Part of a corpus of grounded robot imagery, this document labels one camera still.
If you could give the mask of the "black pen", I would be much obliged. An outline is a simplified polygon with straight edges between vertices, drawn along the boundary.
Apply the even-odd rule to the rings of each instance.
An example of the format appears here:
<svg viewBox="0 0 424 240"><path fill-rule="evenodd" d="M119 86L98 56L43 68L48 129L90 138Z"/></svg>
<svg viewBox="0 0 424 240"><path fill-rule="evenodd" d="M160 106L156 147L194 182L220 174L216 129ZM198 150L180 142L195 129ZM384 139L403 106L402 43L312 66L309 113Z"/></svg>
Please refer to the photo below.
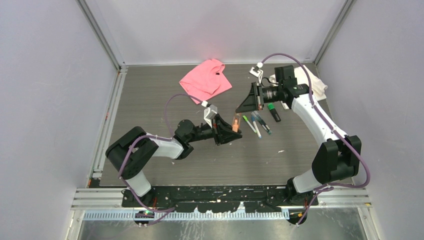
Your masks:
<svg viewBox="0 0 424 240"><path fill-rule="evenodd" d="M262 117L259 115L257 111L253 111L252 115L255 117L255 119L260 123L260 125L266 129L266 131L269 130L268 125L265 123L265 121L262 119Z"/></svg>

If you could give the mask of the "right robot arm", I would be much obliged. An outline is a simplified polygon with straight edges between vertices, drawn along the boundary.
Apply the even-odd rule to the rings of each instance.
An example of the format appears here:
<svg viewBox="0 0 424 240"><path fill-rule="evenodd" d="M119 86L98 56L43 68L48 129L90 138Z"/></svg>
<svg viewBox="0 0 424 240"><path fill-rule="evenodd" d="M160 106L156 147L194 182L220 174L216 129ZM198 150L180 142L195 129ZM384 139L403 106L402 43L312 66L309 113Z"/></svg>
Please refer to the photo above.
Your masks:
<svg viewBox="0 0 424 240"><path fill-rule="evenodd" d="M296 113L312 133L319 149L311 168L286 184L286 200L298 205L306 193L334 181L358 174L360 161L353 153L361 151L361 140L337 131L336 124L323 111L305 83L299 84L292 65L274 69L276 84L263 87L253 82L248 96L236 108L236 113L262 110L265 104L283 102Z"/></svg>

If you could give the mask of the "green gel pen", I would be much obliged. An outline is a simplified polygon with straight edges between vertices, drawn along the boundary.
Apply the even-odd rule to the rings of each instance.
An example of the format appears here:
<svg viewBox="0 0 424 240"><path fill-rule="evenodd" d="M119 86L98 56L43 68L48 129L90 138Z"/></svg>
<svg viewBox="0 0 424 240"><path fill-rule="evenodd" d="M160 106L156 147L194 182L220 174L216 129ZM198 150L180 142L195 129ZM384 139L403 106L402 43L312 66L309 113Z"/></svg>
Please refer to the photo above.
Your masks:
<svg viewBox="0 0 424 240"><path fill-rule="evenodd" d="M262 117L257 113L257 112L255 112L255 118L257 119L257 121L260 123L260 125L264 128L264 130L269 134L269 135L271 135L272 134L272 131L271 131L271 129L270 129L270 127L266 124L266 122L262 119Z"/></svg>

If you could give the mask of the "white blue marker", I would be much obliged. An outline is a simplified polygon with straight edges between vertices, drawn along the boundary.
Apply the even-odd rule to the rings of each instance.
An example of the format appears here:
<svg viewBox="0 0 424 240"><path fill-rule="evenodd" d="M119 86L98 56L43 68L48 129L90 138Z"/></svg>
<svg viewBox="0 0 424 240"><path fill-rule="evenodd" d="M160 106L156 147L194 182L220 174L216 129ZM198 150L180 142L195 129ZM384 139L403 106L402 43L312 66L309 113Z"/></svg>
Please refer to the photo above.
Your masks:
<svg viewBox="0 0 424 240"><path fill-rule="evenodd" d="M260 133L260 130L259 130L259 128L258 128L258 125L257 125L256 119L255 119L255 117L254 117L254 116L251 116L251 121L252 121L253 127L254 127L254 129L255 129L255 132L256 132L256 134L257 134L258 138L259 138L259 139L261 139L261 138L262 138L262 135L261 135L261 133Z"/></svg>

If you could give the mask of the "black green highlighter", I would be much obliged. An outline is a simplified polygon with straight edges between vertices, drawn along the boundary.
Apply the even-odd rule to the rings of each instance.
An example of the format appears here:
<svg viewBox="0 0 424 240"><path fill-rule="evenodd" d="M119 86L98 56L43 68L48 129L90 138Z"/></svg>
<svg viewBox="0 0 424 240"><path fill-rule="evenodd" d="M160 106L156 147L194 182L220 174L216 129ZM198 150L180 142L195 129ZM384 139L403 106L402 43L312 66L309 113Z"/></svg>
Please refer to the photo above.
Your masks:
<svg viewBox="0 0 424 240"><path fill-rule="evenodd" d="M273 104L273 103L269 103L269 104L267 105L267 108L268 108L269 112L271 113L271 115L272 115L273 119L274 119L277 123L278 123L278 122L281 122L281 117L279 116L279 114L278 114L278 112L277 112L277 110L276 110L276 108L275 108L274 104Z"/></svg>

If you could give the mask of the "orange highlighter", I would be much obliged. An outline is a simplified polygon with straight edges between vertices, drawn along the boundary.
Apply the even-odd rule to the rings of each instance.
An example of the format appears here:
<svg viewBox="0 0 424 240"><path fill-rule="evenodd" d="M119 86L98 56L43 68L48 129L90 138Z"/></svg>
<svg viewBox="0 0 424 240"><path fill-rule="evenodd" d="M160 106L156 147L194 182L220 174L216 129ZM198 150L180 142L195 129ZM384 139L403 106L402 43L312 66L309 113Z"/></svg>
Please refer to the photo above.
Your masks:
<svg viewBox="0 0 424 240"><path fill-rule="evenodd" d="M235 113L234 117L233 117L233 121L232 121L232 131L237 133L239 131L240 128L240 114L239 113Z"/></svg>

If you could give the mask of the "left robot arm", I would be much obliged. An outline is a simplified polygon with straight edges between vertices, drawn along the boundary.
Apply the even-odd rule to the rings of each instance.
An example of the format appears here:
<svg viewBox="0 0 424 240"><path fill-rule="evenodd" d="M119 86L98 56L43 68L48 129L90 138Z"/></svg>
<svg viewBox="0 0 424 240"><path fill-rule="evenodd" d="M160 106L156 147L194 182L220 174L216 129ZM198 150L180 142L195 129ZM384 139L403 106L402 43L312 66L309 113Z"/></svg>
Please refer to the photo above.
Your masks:
<svg viewBox="0 0 424 240"><path fill-rule="evenodd" d="M118 177L134 191L134 200L147 207L153 202L154 194L143 168L151 158L182 160L194 150L192 142L212 139L219 146L241 138L242 131L217 114L210 124L196 126L191 120L181 120L171 138L153 135L135 126L107 148L105 157L118 171Z"/></svg>

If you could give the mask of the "white marker pen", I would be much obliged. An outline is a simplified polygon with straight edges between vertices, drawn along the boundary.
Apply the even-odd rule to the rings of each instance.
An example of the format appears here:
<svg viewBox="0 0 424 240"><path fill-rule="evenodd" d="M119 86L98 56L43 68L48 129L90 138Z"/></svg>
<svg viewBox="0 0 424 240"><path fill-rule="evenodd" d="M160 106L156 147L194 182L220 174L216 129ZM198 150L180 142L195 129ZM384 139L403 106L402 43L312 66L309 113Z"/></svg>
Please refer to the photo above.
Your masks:
<svg viewBox="0 0 424 240"><path fill-rule="evenodd" d="M257 133L256 128L251 124L248 118L245 115L242 115L242 118L248 124L248 126L252 129L252 131L256 134Z"/></svg>

